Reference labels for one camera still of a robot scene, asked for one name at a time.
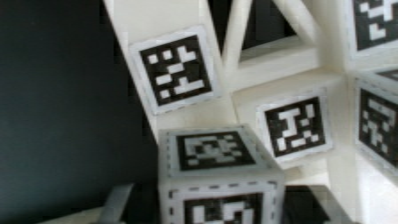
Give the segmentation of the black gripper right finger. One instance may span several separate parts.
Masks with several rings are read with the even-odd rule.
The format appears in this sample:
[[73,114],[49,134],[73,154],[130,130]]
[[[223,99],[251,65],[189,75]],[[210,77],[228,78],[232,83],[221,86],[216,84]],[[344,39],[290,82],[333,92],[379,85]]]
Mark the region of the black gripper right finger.
[[288,185],[283,224],[356,224],[326,185]]

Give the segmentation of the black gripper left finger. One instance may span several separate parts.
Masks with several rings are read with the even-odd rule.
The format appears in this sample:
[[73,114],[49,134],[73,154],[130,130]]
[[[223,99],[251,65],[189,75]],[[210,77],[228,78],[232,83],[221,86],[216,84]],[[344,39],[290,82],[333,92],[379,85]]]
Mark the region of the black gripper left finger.
[[159,193],[153,183],[114,187],[97,224],[159,224]]

